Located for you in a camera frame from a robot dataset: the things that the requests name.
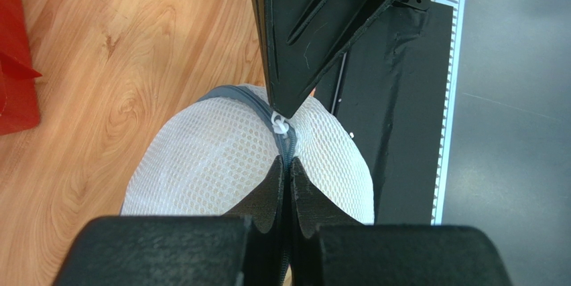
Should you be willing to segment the white mesh laundry bag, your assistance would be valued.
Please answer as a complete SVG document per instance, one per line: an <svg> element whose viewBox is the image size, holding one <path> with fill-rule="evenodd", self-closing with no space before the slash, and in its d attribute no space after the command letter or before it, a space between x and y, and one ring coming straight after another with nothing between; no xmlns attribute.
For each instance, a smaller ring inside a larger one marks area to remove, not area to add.
<svg viewBox="0 0 571 286"><path fill-rule="evenodd" d="M373 180L357 146L320 101L287 119L266 89L219 86L173 116L127 186L123 216L221 215L256 188L276 157L299 159L309 180L363 224L375 221Z"/></svg>

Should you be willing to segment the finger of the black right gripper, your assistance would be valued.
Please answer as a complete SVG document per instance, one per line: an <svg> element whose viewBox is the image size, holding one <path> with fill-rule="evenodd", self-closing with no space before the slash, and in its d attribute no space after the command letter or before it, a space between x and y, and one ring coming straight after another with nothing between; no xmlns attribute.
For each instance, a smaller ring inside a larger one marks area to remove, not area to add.
<svg viewBox="0 0 571 286"><path fill-rule="evenodd" d="M391 6L416 0L251 0L271 108L291 118L327 73Z"/></svg>

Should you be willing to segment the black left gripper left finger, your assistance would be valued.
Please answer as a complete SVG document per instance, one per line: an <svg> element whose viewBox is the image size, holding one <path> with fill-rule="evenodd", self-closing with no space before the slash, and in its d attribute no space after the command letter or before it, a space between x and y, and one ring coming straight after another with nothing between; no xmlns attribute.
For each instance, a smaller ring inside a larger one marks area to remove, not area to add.
<svg viewBox="0 0 571 286"><path fill-rule="evenodd" d="M103 216L78 233L55 285L281 285L284 165L220 216Z"/></svg>

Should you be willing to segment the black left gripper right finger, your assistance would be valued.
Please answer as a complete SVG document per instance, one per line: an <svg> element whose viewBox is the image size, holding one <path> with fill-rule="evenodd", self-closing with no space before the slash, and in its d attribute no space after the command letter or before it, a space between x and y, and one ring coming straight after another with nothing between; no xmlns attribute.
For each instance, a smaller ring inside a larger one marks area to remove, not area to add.
<svg viewBox="0 0 571 286"><path fill-rule="evenodd" d="M290 165L294 285L510 285L489 237L469 226L365 225Z"/></svg>

